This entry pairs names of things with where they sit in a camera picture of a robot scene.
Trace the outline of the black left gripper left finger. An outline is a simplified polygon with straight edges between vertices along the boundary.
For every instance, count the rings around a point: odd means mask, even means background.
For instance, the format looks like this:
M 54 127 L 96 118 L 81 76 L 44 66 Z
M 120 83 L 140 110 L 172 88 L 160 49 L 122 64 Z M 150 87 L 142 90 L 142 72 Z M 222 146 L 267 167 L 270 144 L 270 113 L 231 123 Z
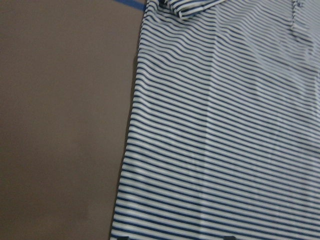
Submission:
M 129 240 L 129 236 L 119 236 L 117 240 Z

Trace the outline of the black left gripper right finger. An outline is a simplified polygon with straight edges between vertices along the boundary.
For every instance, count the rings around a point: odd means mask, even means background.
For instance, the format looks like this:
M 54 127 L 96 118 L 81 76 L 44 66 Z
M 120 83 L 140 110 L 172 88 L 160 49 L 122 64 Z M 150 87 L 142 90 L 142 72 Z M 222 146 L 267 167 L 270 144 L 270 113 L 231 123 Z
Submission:
M 228 236 L 224 236 L 223 240 L 236 240 L 236 237 L 232 235 L 228 235 Z

